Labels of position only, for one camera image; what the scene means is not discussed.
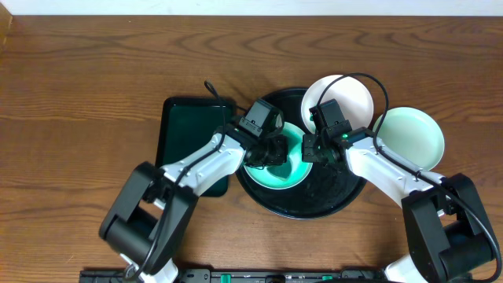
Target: green bowl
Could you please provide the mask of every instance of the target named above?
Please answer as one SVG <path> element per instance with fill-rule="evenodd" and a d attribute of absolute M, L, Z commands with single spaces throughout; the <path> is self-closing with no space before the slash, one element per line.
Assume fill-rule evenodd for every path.
<path fill-rule="evenodd" d="M 374 131 L 382 117 L 374 124 Z M 389 110 L 377 136 L 391 150 L 425 170 L 433 169 L 445 150 L 439 125 L 428 114 L 415 108 Z"/>
<path fill-rule="evenodd" d="M 244 167 L 248 175 L 261 186 L 269 189 L 288 189 L 308 176 L 312 163 L 302 161 L 302 137 L 304 132 L 292 123 L 285 122 L 281 132 L 288 141 L 287 162 L 281 166 L 263 169 Z"/>

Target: black plate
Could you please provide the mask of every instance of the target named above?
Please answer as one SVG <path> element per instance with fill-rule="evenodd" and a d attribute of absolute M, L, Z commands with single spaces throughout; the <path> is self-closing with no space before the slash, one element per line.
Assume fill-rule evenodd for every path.
<path fill-rule="evenodd" d="M 285 121 L 309 133 L 300 105 L 306 88 L 279 90 L 263 99 L 285 114 Z M 345 166 L 323 167 L 313 164 L 308 176 L 289 189 L 268 189 L 259 185 L 241 167 L 237 179 L 258 204 L 279 215 L 294 219 L 316 219 L 345 208 L 362 191 L 366 181 L 353 175 Z"/>

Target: wood grain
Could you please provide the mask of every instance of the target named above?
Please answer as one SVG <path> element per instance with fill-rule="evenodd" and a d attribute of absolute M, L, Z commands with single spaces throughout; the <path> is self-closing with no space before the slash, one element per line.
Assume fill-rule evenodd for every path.
<path fill-rule="evenodd" d="M 131 170 L 154 161 L 163 101 L 207 95 L 205 79 L 246 107 L 325 75 L 375 75 L 392 107 L 439 121 L 437 172 L 472 178 L 503 241 L 502 70 L 501 18 L 15 17 L 0 64 L 0 281 L 125 266 L 98 227 Z M 177 261 L 331 270 L 405 253 L 401 210 L 372 185 L 331 217 L 296 221 L 232 177 L 198 204 Z"/>
<path fill-rule="evenodd" d="M 10 23 L 13 16 L 9 11 L 0 3 L 0 54 L 6 45 L 7 34 L 9 33 Z"/>

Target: black bowl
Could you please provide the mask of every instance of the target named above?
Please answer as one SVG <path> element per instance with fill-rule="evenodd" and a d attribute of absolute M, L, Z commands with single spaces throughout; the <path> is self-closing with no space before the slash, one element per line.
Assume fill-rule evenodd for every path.
<path fill-rule="evenodd" d="M 300 115 L 306 88 L 279 90 L 263 99 L 281 109 L 285 121 L 309 133 Z M 308 176 L 289 189 L 268 189 L 261 186 L 241 167 L 237 179 L 258 204 L 284 217 L 316 219 L 345 208 L 362 191 L 366 181 L 345 166 L 313 164 Z"/>

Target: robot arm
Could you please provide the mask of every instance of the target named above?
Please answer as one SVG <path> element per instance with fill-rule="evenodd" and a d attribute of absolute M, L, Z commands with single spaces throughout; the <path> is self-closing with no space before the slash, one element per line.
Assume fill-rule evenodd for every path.
<path fill-rule="evenodd" d="M 303 160 L 348 166 L 353 174 L 373 183 L 403 210 L 410 255 L 386 268 L 389 280 L 447 282 L 494 259 L 489 240 L 473 216 L 439 190 L 441 186 L 464 201 L 496 239 L 479 194 L 468 177 L 458 174 L 445 178 L 424 171 L 392 152 L 380 138 L 376 144 L 388 158 L 378 153 L 374 133 L 366 128 L 351 130 L 335 100 L 310 111 L 317 133 L 304 136 Z M 456 215 L 457 221 L 444 227 L 439 220 L 444 213 Z"/>
<path fill-rule="evenodd" d="M 178 272 L 171 258 L 199 197 L 242 163 L 284 163 L 288 146 L 286 137 L 279 135 L 283 123 L 278 109 L 258 100 L 236 127 L 227 124 L 217 129 L 203 148 L 185 159 L 161 168 L 140 164 L 105 216 L 100 237 L 131 267 L 144 266 L 140 274 L 143 281 L 171 283 Z M 163 217 L 158 220 L 140 208 L 142 200 L 163 209 Z"/>

